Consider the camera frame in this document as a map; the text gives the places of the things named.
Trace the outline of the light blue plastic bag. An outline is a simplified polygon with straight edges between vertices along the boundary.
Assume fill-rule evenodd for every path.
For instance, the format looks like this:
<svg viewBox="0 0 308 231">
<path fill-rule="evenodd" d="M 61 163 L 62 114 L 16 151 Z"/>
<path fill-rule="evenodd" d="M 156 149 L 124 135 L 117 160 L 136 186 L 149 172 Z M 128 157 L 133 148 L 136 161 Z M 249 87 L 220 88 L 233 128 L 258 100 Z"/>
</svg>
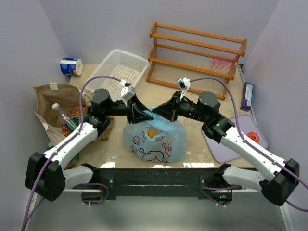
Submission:
<svg viewBox="0 0 308 231">
<path fill-rule="evenodd" d="M 123 129 L 125 146 L 146 162 L 172 163 L 181 160 L 188 148 L 186 129 L 179 121 L 171 122 L 152 112 L 153 120 L 127 123 Z M 160 131 L 154 138 L 146 134 L 149 128 Z"/>
</svg>

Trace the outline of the clear water bottle green label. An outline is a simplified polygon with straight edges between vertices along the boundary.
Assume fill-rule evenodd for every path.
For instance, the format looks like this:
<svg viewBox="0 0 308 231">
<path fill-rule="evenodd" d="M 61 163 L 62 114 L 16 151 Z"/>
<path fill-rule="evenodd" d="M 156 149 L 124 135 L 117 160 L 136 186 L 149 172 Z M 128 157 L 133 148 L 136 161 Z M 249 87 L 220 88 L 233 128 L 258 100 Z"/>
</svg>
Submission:
<svg viewBox="0 0 308 231">
<path fill-rule="evenodd" d="M 58 113 L 62 123 L 65 121 L 68 122 L 68 124 L 73 125 L 73 120 L 69 116 L 70 113 L 60 107 L 58 103 L 54 103 L 51 108 Z"/>
</svg>

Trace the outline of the brown paper grocery bag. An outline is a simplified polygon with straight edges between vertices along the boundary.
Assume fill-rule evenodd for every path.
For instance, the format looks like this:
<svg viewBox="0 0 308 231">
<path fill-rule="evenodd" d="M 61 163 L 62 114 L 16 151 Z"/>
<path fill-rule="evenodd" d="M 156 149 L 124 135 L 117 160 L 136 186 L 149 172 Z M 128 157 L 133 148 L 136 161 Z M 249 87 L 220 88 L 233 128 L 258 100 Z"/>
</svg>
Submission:
<svg viewBox="0 0 308 231">
<path fill-rule="evenodd" d="M 36 116 L 43 125 L 51 143 L 57 145 L 66 138 L 71 131 L 65 126 L 62 109 L 75 122 L 79 122 L 81 114 L 86 115 L 90 105 L 90 96 L 83 93 L 82 109 L 79 107 L 80 91 L 69 84 L 50 83 L 34 87 L 37 97 Z"/>
</svg>

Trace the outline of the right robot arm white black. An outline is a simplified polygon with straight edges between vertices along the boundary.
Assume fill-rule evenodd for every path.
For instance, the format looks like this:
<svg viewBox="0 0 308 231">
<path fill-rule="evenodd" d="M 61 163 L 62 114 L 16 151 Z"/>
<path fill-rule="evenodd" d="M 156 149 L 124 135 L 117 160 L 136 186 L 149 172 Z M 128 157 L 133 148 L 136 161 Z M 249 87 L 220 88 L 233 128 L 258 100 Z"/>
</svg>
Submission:
<svg viewBox="0 0 308 231">
<path fill-rule="evenodd" d="M 201 130 L 216 143 L 236 152 L 255 167 L 255 170 L 223 164 L 205 181 L 205 190 L 245 187 L 262 193 L 274 205 L 282 206 L 299 184 L 299 163 L 284 159 L 267 151 L 241 132 L 220 112 L 220 102 L 212 92 L 203 92 L 197 103 L 181 98 L 175 92 L 172 98 L 154 108 L 153 113 L 174 122 L 178 116 L 202 122 Z"/>
</svg>

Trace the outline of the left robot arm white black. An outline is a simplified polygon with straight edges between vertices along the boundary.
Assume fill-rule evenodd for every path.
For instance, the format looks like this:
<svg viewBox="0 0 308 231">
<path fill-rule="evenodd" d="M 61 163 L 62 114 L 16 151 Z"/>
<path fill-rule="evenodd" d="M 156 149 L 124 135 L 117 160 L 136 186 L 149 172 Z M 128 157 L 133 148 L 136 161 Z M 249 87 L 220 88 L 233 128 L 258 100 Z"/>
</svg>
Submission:
<svg viewBox="0 0 308 231">
<path fill-rule="evenodd" d="M 126 116 L 130 124 L 153 119 L 150 110 L 139 101 L 132 86 L 124 87 L 123 90 L 124 98 L 117 101 L 111 99 L 108 90 L 96 90 L 83 123 L 52 149 L 30 156 L 25 186 L 31 190 L 31 195 L 37 193 L 52 202 L 64 190 L 91 181 L 91 167 L 66 169 L 66 166 L 85 146 L 106 131 L 110 124 L 109 116 Z"/>
</svg>

